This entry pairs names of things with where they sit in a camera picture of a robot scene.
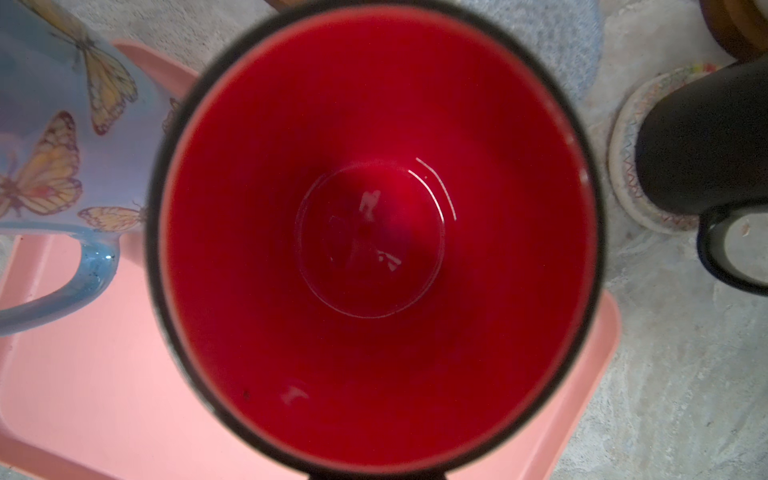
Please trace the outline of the red mug front row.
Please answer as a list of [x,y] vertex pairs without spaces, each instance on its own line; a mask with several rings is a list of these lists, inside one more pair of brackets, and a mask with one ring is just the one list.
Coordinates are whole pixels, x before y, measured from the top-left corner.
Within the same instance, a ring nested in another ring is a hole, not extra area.
[[594,157],[517,39],[446,1],[309,1],[207,67],[159,150],[148,283],[201,404],[311,479],[443,479],[592,326]]

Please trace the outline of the white lace coaster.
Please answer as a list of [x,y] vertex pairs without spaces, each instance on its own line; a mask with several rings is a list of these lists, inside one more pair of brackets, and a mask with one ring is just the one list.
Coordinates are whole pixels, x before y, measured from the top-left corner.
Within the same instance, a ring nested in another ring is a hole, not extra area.
[[627,215],[649,230],[684,234],[698,228],[698,218],[667,212],[645,194],[639,181],[635,152],[641,126],[662,99],[719,69],[712,63],[694,63],[660,74],[641,84],[619,111],[607,152],[610,184]]

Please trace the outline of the grey felt round coaster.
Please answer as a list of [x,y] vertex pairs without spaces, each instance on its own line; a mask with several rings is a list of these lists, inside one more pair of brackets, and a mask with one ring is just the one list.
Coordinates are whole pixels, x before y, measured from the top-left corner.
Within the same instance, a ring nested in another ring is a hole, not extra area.
[[455,1],[504,33],[544,71],[571,104],[594,84],[603,47],[603,18],[597,1]]

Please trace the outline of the blue mug yellow inside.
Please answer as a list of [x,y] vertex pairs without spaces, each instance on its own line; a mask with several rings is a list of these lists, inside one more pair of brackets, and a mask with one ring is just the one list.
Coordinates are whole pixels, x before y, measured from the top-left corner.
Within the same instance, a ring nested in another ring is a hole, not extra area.
[[1,5],[1,229],[81,247],[58,290],[1,313],[12,335],[58,320],[111,283],[141,228],[154,161],[180,99],[52,1]]

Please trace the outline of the black mug front row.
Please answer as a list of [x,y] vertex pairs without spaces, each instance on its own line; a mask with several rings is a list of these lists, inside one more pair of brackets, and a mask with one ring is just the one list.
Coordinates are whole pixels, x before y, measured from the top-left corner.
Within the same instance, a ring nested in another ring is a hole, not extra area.
[[698,219],[697,253],[719,281],[764,296],[728,258],[726,235],[767,210],[767,59],[734,63],[661,99],[635,147],[640,186],[661,210]]

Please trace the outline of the brown wooden coaster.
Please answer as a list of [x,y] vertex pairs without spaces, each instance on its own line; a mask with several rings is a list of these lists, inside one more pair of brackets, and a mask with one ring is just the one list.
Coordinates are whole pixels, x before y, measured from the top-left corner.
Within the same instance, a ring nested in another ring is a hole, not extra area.
[[767,0],[700,0],[715,41],[741,62],[767,53]]
[[265,0],[277,12],[290,11],[311,4],[312,0]]

